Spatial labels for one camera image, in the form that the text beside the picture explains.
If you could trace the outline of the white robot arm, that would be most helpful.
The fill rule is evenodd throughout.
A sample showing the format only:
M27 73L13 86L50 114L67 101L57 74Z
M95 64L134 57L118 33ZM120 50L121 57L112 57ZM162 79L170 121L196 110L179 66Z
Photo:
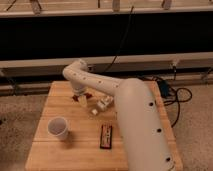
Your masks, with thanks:
M77 96L91 87L114 97L129 171L176 171L154 95L144 81L89 73L82 59L66 66L63 76Z

